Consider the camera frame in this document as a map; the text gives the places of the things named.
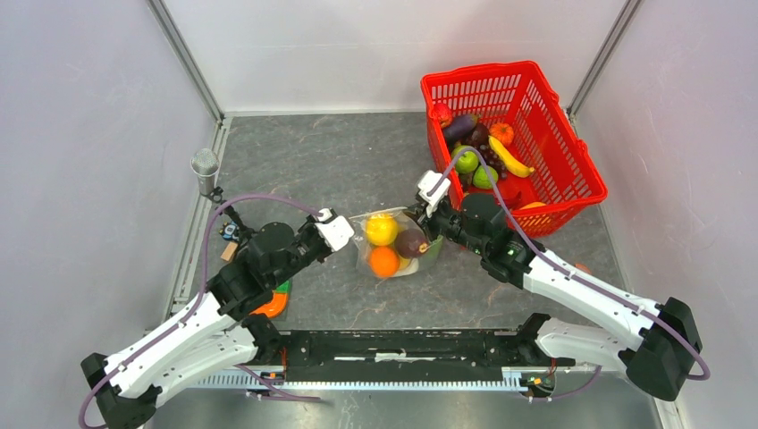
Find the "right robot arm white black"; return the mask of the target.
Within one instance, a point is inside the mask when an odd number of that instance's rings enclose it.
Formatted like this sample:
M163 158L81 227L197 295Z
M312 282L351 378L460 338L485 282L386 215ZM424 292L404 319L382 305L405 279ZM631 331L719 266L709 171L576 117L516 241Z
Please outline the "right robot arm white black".
M622 371L641 391L673 401L701 362L703 347L692 309L670 297L664 303L620 290L575 269L542 244L509 227L489 194L473 194L454 208L447 196L419 191L411 207L420 226L471 251L498 282L551 299L593 322L593 328L545 316L536 331L516 341L518 357L538 365L570 358Z

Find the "orange tangerine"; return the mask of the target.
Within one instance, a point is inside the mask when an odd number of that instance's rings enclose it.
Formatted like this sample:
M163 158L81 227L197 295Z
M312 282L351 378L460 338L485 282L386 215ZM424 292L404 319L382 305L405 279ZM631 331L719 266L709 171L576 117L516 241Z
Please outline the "orange tangerine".
M375 247L369 253L368 264L375 276L389 278L399 271L400 257L391 247Z

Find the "yellow lemon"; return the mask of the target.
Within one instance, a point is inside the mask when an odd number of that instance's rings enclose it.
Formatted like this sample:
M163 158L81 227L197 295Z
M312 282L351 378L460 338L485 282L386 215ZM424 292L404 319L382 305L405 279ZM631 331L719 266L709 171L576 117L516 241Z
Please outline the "yellow lemon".
M399 224L391 214L375 214L366 220L365 236L373 246L390 246L399 231Z

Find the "clear dotted zip top bag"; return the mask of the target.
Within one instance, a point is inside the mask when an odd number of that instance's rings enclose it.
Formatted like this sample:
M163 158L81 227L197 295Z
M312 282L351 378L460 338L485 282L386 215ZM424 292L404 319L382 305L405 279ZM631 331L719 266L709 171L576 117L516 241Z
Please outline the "clear dotted zip top bag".
M422 228L407 207L394 207L349 218L355 233L356 269L376 279L410 276L431 268L442 250L442 237Z

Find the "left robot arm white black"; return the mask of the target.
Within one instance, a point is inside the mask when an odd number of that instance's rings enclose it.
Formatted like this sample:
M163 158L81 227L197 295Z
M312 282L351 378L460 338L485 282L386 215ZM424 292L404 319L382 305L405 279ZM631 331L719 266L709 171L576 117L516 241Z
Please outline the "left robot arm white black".
M212 373L255 359L274 362L281 341L257 309L315 262L344 248L354 231L330 209L298 230L268 223L210 278L186 307L129 347L82 363L105 428L139 428L168 400Z

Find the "dark red plum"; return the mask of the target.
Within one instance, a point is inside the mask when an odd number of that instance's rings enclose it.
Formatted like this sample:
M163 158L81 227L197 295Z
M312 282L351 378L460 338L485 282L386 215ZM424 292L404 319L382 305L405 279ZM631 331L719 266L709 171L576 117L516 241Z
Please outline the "dark red plum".
M406 229L398 233L393 246L400 257L411 259L421 257L428 249L430 241L417 229Z

